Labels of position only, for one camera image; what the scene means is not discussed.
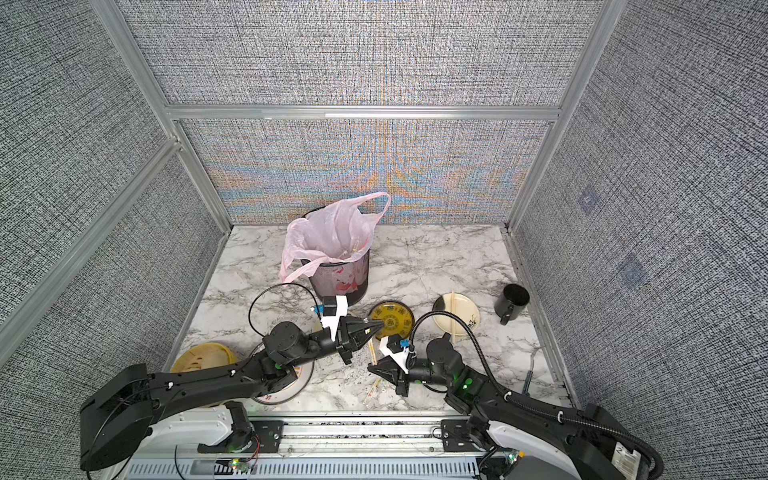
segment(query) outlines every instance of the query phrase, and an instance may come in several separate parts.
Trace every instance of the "trash can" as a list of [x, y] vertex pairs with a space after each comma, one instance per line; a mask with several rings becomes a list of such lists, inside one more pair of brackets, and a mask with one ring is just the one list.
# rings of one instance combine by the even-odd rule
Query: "trash can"
[[[318, 211], [316, 208], [307, 214]], [[368, 290], [368, 269], [371, 251], [355, 262], [321, 263], [317, 271], [310, 277], [312, 288], [319, 296], [346, 295], [348, 305], [358, 303]], [[300, 259], [302, 265], [310, 261]]]

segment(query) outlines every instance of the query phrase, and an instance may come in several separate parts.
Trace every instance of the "patterned wall panel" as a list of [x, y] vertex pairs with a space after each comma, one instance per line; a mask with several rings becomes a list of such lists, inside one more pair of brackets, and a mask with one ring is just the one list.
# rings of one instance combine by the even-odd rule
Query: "patterned wall panel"
[[118, 0], [172, 103], [559, 104], [601, 0]]
[[88, 0], [0, 5], [0, 323], [165, 139]]
[[235, 223], [288, 223], [378, 190], [386, 223], [507, 220], [541, 121], [185, 121]]
[[81, 402], [125, 366], [162, 367], [220, 238], [172, 158], [0, 370], [3, 478], [84, 478]]
[[664, 478], [768, 478], [766, 25], [632, 0], [518, 232], [580, 400]]

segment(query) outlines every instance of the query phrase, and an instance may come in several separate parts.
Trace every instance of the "black mug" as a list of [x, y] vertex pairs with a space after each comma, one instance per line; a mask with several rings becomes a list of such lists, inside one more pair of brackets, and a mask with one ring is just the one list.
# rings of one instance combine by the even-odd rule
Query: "black mug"
[[502, 325], [506, 325], [509, 320], [518, 318], [530, 299], [531, 295], [522, 285], [510, 283], [493, 304], [493, 310], [502, 318]]

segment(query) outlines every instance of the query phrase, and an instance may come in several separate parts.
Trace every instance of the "red wire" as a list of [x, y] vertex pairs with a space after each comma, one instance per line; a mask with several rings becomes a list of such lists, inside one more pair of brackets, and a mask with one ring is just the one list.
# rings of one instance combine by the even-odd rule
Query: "red wire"
[[259, 436], [256, 435], [256, 451], [253, 453], [253, 455], [250, 456], [250, 458], [248, 459], [248, 462], [253, 460], [253, 457], [256, 457], [256, 462], [259, 461], [259, 448], [260, 447], [261, 447], [261, 440], [259, 440]]

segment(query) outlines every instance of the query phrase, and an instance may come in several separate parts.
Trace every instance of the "marble surface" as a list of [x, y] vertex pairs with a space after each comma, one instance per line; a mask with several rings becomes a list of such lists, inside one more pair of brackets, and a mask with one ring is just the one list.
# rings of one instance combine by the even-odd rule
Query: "marble surface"
[[[262, 290], [278, 283], [285, 227], [235, 227], [221, 255], [200, 307], [180, 352], [199, 343], [215, 341], [245, 358], [260, 342], [248, 326], [250, 302]], [[382, 300], [399, 300], [411, 307], [416, 318], [427, 313], [443, 293], [463, 293], [481, 312], [475, 334], [503, 384], [520, 391], [530, 366], [531, 352], [539, 345], [531, 319], [518, 317], [502, 326], [493, 303], [502, 287], [515, 280], [508, 252], [498, 226], [394, 226], [380, 225], [371, 249], [369, 287], [350, 314], [367, 316]], [[299, 280], [309, 286], [307, 278]], [[290, 320], [309, 331], [316, 317], [309, 294], [298, 287], [284, 287], [264, 295], [253, 308], [254, 326], [267, 333], [279, 322]], [[419, 356], [430, 339], [442, 331], [427, 319], [416, 333]], [[472, 342], [463, 337], [455, 348], [464, 362], [479, 371], [482, 366]], [[443, 396], [411, 384], [409, 396], [395, 394], [394, 386], [381, 381], [376, 394], [364, 402], [378, 378], [368, 373], [368, 349], [355, 354], [346, 366], [338, 356], [320, 359], [310, 384], [295, 399], [278, 406], [247, 402], [250, 411], [293, 410], [450, 410]], [[532, 397], [569, 406], [564, 390], [551, 377], [541, 350], [535, 355]]]

